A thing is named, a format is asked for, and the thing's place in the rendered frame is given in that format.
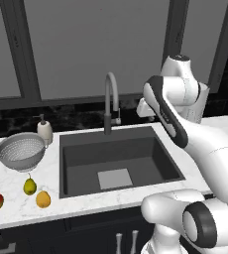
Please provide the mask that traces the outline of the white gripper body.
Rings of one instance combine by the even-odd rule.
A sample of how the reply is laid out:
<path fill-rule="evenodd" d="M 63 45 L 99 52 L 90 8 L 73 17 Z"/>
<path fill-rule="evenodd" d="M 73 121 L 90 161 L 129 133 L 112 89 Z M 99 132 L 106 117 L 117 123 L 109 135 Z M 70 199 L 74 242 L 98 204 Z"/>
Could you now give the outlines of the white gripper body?
<path fill-rule="evenodd" d="M 147 104 L 145 98 L 141 98 L 139 104 L 137 106 L 137 114 L 139 117 L 154 117 L 155 112 L 152 108 Z"/>

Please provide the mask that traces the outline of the grey arched sink faucet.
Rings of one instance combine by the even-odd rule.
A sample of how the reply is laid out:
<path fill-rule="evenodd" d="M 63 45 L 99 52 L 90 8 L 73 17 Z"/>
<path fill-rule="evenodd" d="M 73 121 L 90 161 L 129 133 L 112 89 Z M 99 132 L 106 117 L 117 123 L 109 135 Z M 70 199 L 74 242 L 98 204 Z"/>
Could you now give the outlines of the grey arched sink faucet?
<path fill-rule="evenodd" d="M 111 116 L 110 111 L 110 96 L 113 96 L 113 112 L 115 117 Z M 111 134 L 112 124 L 120 124 L 120 107 L 119 107 L 119 93 L 117 81 L 113 72 L 108 72 L 105 78 L 105 113 L 104 113 L 104 134 Z"/>

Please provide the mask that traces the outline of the dark grey sink basin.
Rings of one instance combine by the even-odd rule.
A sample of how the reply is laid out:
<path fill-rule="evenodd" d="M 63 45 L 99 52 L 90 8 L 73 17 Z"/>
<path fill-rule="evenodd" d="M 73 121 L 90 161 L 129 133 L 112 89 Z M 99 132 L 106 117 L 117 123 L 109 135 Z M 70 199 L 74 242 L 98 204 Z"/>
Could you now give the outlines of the dark grey sink basin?
<path fill-rule="evenodd" d="M 61 198 L 178 182 L 184 175 L 151 126 L 59 137 Z"/>

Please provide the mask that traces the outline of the grey metal colander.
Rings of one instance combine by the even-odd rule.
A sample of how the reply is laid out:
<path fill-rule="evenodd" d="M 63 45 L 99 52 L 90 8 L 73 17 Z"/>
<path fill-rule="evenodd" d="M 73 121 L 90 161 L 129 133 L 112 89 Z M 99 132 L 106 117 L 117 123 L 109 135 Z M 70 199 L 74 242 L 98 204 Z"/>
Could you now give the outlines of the grey metal colander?
<path fill-rule="evenodd" d="M 8 169 L 29 172 L 42 160 L 48 146 L 37 133 L 14 134 L 0 142 L 0 162 Z"/>

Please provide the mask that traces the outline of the yellow mango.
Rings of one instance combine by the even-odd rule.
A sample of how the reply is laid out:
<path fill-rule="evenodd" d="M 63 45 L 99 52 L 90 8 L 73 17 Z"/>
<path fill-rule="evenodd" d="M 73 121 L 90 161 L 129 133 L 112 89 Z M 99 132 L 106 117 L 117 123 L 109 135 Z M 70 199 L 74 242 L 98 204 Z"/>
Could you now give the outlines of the yellow mango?
<path fill-rule="evenodd" d="M 42 190 L 37 194 L 36 204 L 40 208 L 46 208 L 51 204 L 51 197 L 46 191 Z"/>

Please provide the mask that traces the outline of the green pear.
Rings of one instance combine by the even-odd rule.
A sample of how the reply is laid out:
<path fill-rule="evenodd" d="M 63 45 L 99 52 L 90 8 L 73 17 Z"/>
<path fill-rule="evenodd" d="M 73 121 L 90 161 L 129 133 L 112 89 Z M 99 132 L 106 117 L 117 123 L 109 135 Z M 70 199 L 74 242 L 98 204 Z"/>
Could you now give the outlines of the green pear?
<path fill-rule="evenodd" d="M 31 177 L 28 177 L 23 186 L 24 193 L 27 195 L 32 195 L 36 192 L 36 190 L 37 190 L 37 184 Z"/>

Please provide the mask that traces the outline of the dark framed window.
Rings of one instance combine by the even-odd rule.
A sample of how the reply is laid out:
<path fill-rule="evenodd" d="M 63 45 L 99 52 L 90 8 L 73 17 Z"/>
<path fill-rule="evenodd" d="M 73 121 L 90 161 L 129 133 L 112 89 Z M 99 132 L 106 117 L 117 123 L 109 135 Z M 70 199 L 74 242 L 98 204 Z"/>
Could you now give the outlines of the dark framed window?
<path fill-rule="evenodd" d="M 217 91 L 228 58 L 228 0 L 0 0 L 0 109 L 122 98 L 169 55 L 190 57 Z"/>

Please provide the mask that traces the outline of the cream soap dispenser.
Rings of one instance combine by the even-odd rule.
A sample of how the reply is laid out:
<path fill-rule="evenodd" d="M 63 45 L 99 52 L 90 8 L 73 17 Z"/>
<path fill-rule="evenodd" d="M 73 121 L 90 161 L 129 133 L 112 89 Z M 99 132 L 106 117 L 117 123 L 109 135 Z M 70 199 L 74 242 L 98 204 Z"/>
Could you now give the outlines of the cream soap dispenser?
<path fill-rule="evenodd" d="M 53 128 L 49 121 L 45 119 L 43 114 L 38 115 L 40 122 L 37 125 L 38 134 L 44 139 L 47 146 L 49 146 L 53 142 Z"/>

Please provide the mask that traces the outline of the dark false drawer front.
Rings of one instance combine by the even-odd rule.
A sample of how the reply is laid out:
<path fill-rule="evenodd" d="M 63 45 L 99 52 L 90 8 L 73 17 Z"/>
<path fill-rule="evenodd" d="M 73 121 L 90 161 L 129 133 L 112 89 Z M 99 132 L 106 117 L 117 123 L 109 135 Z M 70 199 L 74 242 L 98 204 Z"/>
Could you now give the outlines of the dark false drawer front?
<path fill-rule="evenodd" d="M 139 206 L 66 218 L 63 224 L 65 231 L 70 232 L 82 230 L 86 227 L 98 227 L 114 222 L 128 221 L 134 218 L 142 218 L 142 212 Z"/>

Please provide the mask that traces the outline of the dark cupboard door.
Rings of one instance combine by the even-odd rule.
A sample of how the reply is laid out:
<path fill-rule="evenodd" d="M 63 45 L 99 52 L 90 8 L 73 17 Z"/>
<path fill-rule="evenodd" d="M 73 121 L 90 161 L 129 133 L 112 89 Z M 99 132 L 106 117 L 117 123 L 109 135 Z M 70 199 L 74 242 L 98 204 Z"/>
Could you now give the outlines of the dark cupboard door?
<path fill-rule="evenodd" d="M 68 236 L 65 251 L 67 254 L 116 254 L 116 234 L 122 233 L 122 243 L 125 240 L 125 230 L 115 226 L 102 229 L 88 229 Z"/>
<path fill-rule="evenodd" d="M 132 232 L 138 231 L 136 240 L 136 254 L 140 254 L 144 245 L 151 239 L 154 232 L 154 225 L 144 221 L 133 221 L 126 229 L 126 254 L 131 254 L 133 237 Z"/>

